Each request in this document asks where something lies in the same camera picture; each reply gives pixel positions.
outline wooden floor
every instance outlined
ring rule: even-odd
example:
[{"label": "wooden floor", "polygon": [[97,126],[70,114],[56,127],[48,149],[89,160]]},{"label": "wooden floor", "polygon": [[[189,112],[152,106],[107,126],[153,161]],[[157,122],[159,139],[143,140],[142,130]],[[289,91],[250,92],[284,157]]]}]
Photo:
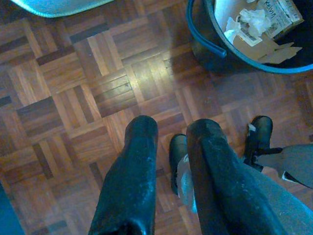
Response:
[{"label": "wooden floor", "polygon": [[[0,179],[31,235],[85,235],[103,179],[139,114],[159,127],[156,235],[199,235],[170,189],[169,141],[211,118],[242,155],[246,125],[272,147],[313,142],[313,74],[209,73],[195,60],[186,0],[116,0],[60,19],[0,7]],[[265,173],[313,209],[313,191]]]}]

